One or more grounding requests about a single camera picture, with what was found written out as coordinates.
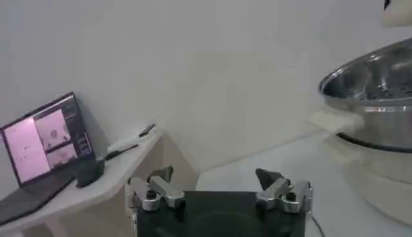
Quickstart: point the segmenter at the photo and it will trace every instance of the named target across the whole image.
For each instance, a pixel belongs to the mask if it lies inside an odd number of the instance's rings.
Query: laptop
[[[18,190],[0,200],[0,225],[32,214],[95,159],[74,93],[69,93],[1,129]]]

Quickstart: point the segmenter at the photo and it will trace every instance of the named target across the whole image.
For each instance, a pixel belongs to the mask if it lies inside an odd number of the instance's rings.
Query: white wall
[[[3,0],[0,124],[73,90],[104,131],[94,137],[156,119],[205,170],[313,131],[305,118],[322,77],[411,35],[381,28],[382,5]]]

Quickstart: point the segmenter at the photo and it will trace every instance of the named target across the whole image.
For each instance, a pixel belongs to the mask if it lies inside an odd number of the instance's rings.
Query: stainless steel pot
[[[319,92],[329,107],[347,118],[352,115],[346,125],[357,123],[352,126],[355,129],[339,131],[342,136],[377,148],[412,153],[412,38],[335,70],[322,80]],[[323,119],[332,118],[327,123],[333,124],[339,113]]]

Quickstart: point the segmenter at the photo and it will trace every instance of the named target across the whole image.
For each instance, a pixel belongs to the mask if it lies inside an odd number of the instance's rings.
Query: laptop screen
[[[3,128],[19,183],[93,154],[74,94]]]

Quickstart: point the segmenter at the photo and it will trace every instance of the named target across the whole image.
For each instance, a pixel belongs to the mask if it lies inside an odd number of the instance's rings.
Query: white table
[[[261,191],[255,169],[279,171],[292,181],[313,183],[314,215],[326,236],[412,236],[412,227],[385,216],[351,190],[341,167],[322,148],[327,136],[312,135],[207,171],[201,174],[197,190]]]
[[[92,185],[78,189],[74,181],[42,209],[29,216],[0,226],[0,236],[19,232],[41,223],[46,223],[53,235],[67,236],[58,219],[112,198],[123,188],[127,179],[162,135],[162,131],[157,129],[137,148],[106,162],[104,175]]]

